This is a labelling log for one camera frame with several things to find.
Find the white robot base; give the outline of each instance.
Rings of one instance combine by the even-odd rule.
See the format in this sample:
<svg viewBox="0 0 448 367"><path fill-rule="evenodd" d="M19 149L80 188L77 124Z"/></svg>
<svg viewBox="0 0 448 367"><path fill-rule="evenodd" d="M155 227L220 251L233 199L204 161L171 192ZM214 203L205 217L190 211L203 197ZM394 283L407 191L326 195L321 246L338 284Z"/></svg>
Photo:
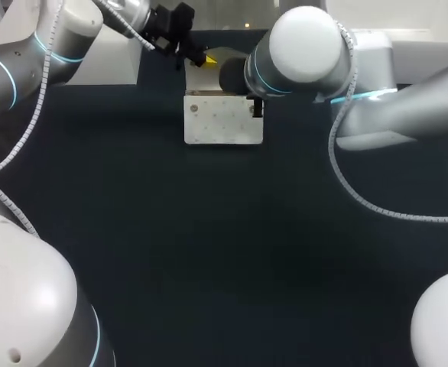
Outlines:
<svg viewBox="0 0 448 367"><path fill-rule="evenodd" d="M448 275L419 300L411 324L411 344L420 367L448 367Z"/></svg>

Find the cable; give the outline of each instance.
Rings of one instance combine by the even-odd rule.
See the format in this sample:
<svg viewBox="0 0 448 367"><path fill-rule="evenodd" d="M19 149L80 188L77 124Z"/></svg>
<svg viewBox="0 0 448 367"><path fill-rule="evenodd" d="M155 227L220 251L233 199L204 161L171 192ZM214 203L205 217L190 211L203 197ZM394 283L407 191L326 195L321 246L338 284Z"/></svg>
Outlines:
<svg viewBox="0 0 448 367"><path fill-rule="evenodd" d="M148 49L153 50L154 46L147 42L144 38L142 38L132 27L131 25L126 22L119 14L115 12L115 10L106 2L103 0L95 0L102 4L107 10L109 10L117 19L120 20L121 23L123 23L124 26L127 27L127 29L142 43L142 45ZM54 43L54 37L56 35L56 28L57 23L59 21L61 9L63 8L64 0L59 1L59 5L57 7L56 13L54 15L54 21L52 28L50 30L50 36L49 41L47 43L47 49L46 49L46 56L44 58L44 67L43 67L43 73L42 73L42 80L41 80L41 87L39 91L39 97L37 99L37 105L34 110L34 114L32 115L31 122L29 123L27 129L25 130L24 134L21 136L20 140L17 142L17 144L13 147L11 152L8 154L7 158L5 158L2 162L0 162L0 171L3 170L7 165L10 164L11 161L14 160L14 158L17 156L18 152L24 147L25 143L27 142L28 138L31 136L32 131L34 130L35 125L37 124L37 121L39 119L39 116L41 115L41 110L44 105L44 99L46 96L46 90L47 90L47 81L49 77L49 69L50 69L50 60L53 53L53 43ZM11 212L20 220L22 225L26 228L26 230L38 237L37 231L35 230L32 223L28 220L28 218L25 216L25 214L15 205L15 203L8 198L8 196L3 193L3 191L0 190L0 200L11 210Z"/></svg>
<svg viewBox="0 0 448 367"><path fill-rule="evenodd" d="M341 109L338 112L338 115L336 116L333 127L331 128L330 137L328 140L328 153L330 156L330 162L331 166L333 167L334 173L336 177L338 178L339 182L342 184L342 186L346 189L346 191L357 201L358 203L362 204L367 209L370 209L373 212L376 212L378 214L382 214L383 216L389 216L391 218L395 219L402 219L402 220L408 220L408 221L415 221L415 222L431 222L431 223L448 223L448 216L417 216L413 214L405 214L405 213L398 213L394 212L392 210L383 209L380 206L376 206L373 203L370 203L367 199L361 197L355 189L349 184L349 182L346 180L345 176L343 176L343 173L339 169L338 162L336 160L336 153L335 153L335 147L336 147L336 134L338 132L338 128L341 125L341 122L343 121L343 118L345 117L345 114L348 112L349 106L353 100L353 94L355 92L356 88L356 82L358 79L358 64L357 64L357 57L355 53L355 45L353 42L352 37L349 35L348 31L340 24L338 23L339 30L341 32L341 35L343 39L345 40L346 44L348 45L349 54L352 60L352 67L355 68L355 72L353 74L352 80L348 87L348 92L346 93L345 102Z"/></svg>
<svg viewBox="0 0 448 367"><path fill-rule="evenodd" d="M129 32L131 32L131 34L139 41L141 42L142 46L149 50L152 51L154 50L154 46L152 44L150 44L148 41L146 41L143 37L141 37L141 35L112 7L110 6L110 4L108 2L106 2L105 0L93 0L94 2L98 2L101 6L103 6L105 9L107 9L110 14L112 14L114 17L116 17L118 19L118 21L120 21L124 27L127 28L127 30Z"/></svg>
<svg viewBox="0 0 448 367"><path fill-rule="evenodd" d="M47 88L47 78L49 76L49 68L50 68L50 58L52 55L52 48L53 48L53 42L54 42L54 36L56 35L56 27L57 22L59 21L60 12L63 8L64 0L60 0L59 5L57 7L56 13L54 15L54 21L52 28L50 29L50 37L49 42L46 49L46 57L44 58L44 68L43 68L43 74L42 74L42 81L41 81L41 91L39 92L39 98L37 99L37 105L35 107L34 115L32 116L31 122L29 123L27 130L22 135L18 143L14 146L10 154L0 163L0 171L5 168L18 154L18 152L24 147L25 142L27 141L28 137L31 135L32 131L34 130L34 126L37 123L37 120L39 119L39 115L41 114L42 105L44 104L44 97L46 96L46 88ZM0 190L0 200L2 203L4 203L11 212L18 218L18 220L22 223L22 225L25 227L25 229L32 235L39 237L37 231L35 230L32 223L28 220L28 218L25 216L25 214L18 208L18 206L15 205L13 201L10 200L10 198Z"/></svg>
<svg viewBox="0 0 448 367"><path fill-rule="evenodd" d="M44 98L46 96L47 89L47 78L49 76L50 69L50 59L53 53L53 42L54 36L56 35L57 22L59 21L61 9L63 8L64 0L59 1L59 5L56 9L56 13L54 14L54 21L52 28L50 29L49 41L47 43L46 49L46 57L44 58L44 68L42 70L42 80L41 80L41 89L39 91L39 97L37 98L37 105L35 106L34 114L32 115L31 122L28 124L27 129L24 134L17 142L17 144L13 147L8 154L7 158L5 158L2 162L0 162L0 171L3 170L7 165L10 164L11 161L17 156L18 152L24 147L27 142L29 136L31 136L32 131L34 130L35 125L37 124L37 120L41 115L42 106L44 105Z"/></svg>
<svg viewBox="0 0 448 367"><path fill-rule="evenodd" d="M22 225L31 235L39 237L39 234L35 230L31 221L28 220L28 218L25 216L24 212L22 212L20 208L16 206L15 203L11 201L10 198L1 190L0 190L0 200L11 210L12 213L14 213L14 215L17 217L20 223L22 223Z"/></svg>
<svg viewBox="0 0 448 367"><path fill-rule="evenodd" d="M105 2L104 0L93 0L94 2L98 2L102 6L104 6L108 11L110 11L119 21L127 27L127 29L139 40L139 42L142 43L142 45L148 49L148 50L154 50L154 46L147 42L143 37L141 37L138 32L135 31L134 28L131 27L131 25L124 20L117 12L113 9L110 4ZM43 77L42 77L42 83L41 83L41 89L39 91L39 98L37 99L37 105L35 107L34 115L32 116L31 122L29 123L27 129L25 130L25 133L22 135L20 140L17 142L17 144L13 147L11 152L8 154L7 158L5 158L2 162L0 162L0 171L3 170L7 165L10 164L11 161L14 160L14 158L17 156L18 152L24 147L25 143L27 142L28 138L31 136L32 131L35 128L35 125L37 124L37 120L39 119L39 116L41 115L42 106L44 104L44 98L46 96L46 89L47 89L47 77L49 76L49 69L50 69L50 59L52 57L52 49L53 49L53 42L54 42L54 36L56 34L56 27L57 22L59 21L60 17L60 11L63 7L64 0L60 0L60 4L58 9L56 10L56 14L54 15L54 23L53 27L50 31L50 38L46 49L46 57L44 59L44 69L43 69Z"/></svg>

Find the yellow object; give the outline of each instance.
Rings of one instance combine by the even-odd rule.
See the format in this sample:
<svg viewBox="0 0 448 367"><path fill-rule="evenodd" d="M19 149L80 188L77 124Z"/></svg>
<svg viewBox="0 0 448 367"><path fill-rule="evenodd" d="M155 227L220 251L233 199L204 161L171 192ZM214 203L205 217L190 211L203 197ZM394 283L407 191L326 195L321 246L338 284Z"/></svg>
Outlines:
<svg viewBox="0 0 448 367"><path fill-rule="evenodd" d="M206 65L210 65L210 64L213 64L213 63L217 64L217 60L214 60L212 57L210 57L209 55L207 55L207 58L206 58Z"/></svg>

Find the small white box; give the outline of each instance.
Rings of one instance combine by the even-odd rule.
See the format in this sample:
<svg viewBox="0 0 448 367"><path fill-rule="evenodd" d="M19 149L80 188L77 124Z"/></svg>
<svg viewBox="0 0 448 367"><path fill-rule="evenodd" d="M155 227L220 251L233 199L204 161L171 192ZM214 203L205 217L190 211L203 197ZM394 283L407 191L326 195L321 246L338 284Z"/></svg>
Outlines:
<svg viewBox="0 0 448 367"><path fill-rule="evenodd" d="M185 142L189 145L257 145L263 118L254 118L245 96L185 96Z"/></svg>

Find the dark table surface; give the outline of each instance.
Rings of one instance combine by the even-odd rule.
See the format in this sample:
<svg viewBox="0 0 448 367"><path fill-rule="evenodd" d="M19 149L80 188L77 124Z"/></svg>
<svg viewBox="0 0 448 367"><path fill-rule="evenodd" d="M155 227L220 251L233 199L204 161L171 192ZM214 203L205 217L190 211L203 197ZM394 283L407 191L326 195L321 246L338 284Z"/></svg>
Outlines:
<svg viewBox="0 0 448 367"><path fill-rule="evenodd" d="M327 159L329 107L297 96L270 103L262 146L186 146L173 66L145 54L140 86L51 89L0 174L73 266L118 365L414 367L411 315L448 273L448 225L357 205ZM12 114L27 121L32 102ZM448 215L448 138L339 160L374 203Z"/></svg>

